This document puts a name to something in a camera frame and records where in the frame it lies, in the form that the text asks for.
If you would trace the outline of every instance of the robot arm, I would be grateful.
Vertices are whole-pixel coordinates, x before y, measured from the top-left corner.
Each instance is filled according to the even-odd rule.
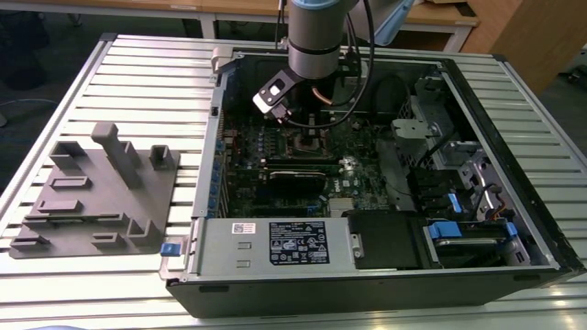
[[[369,2],[373,0],[290,0],[289,2],[289,47],[288,47],[288,64],[274,77],[265,83],[253,97],[254,105],[264,114],[270,114],[278,122],[289,121],[293,126],[306,129],[325,129],[336,126],[342,122],[353,112],[353,105],[346,114],[336,122],[322,125],[306,125],[296,123],[289,119],[292,113],[282,104],[282,99],[288,92],[301,83],[317,83],[326,79],[338,68],[340,57],[340,42],[342,37],[344,22],[349,11],[352,16],[358,16],[362,12],[364,20],[358,20],[361,25],[356,26],[358,35],[362,36],[362,31],[366,27],[365,39],[370,41],[369,47],[369,65],[365,82],[360,89],[354,100],[358,100],[368,79],[370,78],[372,57],[374,52],[374,23],[372,9]],[[384,8],[385,16],[377,15],[380,21],[380,28],[377,32],[392,34],[398,30],[404,22],[406,12],[413,0],[374,0],[373,3],[378,10]]]

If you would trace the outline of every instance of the blue latch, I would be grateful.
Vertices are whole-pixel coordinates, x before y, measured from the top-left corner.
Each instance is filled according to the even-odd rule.
[[[509,238],[517,236],[517,229],[515,229],[513,223],[511,223],[511,222],[505,223],[505,229],[506,229],[506,234],[509,235]]]
[[[161,244],[161,250],[158,253],[161,256],[180,256],[181,255],[181,244],[178,244],[178,243]]]
[[[460,204],[458,204],[458,200],[457,200],[457,198],[456,198],[456,195],[454,194],[448,194],[448,199],[450,200],[450,203],[452,203],[452,209],[454,210],[454,213],[461,213],[462,212],[462,209],[461,209],[461,207],[460,207]]]
[[[317,210],[318,210],[317,205],[308,205],[306,206],[306,215],[313,215],[313,213],[316,213]]]
[[[428,226],[430,239],[462,237],[454,221],[437,221]]]

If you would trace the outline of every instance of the aluminum extrusion table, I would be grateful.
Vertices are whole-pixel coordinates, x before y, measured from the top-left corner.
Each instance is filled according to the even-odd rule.
[[[286,318],[198,320],[160,280],[161,257],[90,256],[13,260],[20,231],[52,169],[56,141],[84,148],[93,124],[113,121],[137,149],[166,144],[181,152],[168,216],[168,237],[189,231],[213,83],[209,58],[218,45],[272,43],[125,36],[98,42],[40,138],[0,198],[0,329],[70,325],[86,329],[216,327],[220,329],[583,329],[587,276],[528,289],[480,307],[344,313]],[[452,58],[544,200],[575,251],[587,259],[587,159],[508,63],[492,56],[402,50],[380,54]],[[168,264],[180,270],[182,259]]]

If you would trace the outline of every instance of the wooden table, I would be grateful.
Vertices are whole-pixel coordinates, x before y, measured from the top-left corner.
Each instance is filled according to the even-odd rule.
[[[204,38],[216,39],[217,21],[273,23],[277,0],[0,0],[0,9],[197,19]],[[444,51],[457,52],[477,25],[478,19],[462,16],[453,5],[422,3],[409,11],[401,30],[449,34]]]

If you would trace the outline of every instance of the warning label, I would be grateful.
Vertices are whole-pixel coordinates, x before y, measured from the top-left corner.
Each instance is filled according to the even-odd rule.
[[[278,265],[330,263],[322,221],[269,222],[269,260]]]

